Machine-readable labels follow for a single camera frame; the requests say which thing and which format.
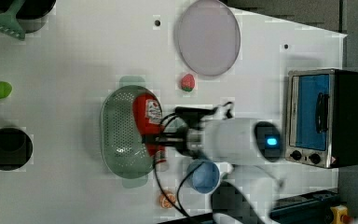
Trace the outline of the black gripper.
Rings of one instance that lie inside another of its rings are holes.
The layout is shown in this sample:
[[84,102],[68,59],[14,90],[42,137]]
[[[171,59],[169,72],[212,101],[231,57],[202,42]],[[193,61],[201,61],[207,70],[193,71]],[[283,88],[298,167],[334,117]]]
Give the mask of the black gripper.
[[174,147],[183,156],[201,156],[201,135],[204,131],[202,119],[214,115],[216,111],[216,107],[204,109],[178,106],[169,117],[180,119],[185,125],[170,133],[159,124],[156,133],[143,135],[143,142],[151,146]]

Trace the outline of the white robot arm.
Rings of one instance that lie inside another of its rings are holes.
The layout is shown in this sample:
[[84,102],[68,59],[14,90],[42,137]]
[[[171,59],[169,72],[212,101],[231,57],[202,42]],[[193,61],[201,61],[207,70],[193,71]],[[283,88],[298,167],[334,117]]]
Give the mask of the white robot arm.
[[240,224],[278,224],[270,218],[283,181],[263,169],[265,165],[288,161],[331,169],[358,164],[358,122],[337,121],[330,115],[310,125],[298,119],[288,121],[288,133],[267,121],[246,118],[210,119],[208,109],[177,107],[169,115],[186,125],[166,133],[161,123],[145,128],[143,142],[150,146],[173,147],[183,156],[198,160],[192,174],[207,166],[225,162],[232,166],[217,185],[211,207],[213,217]]

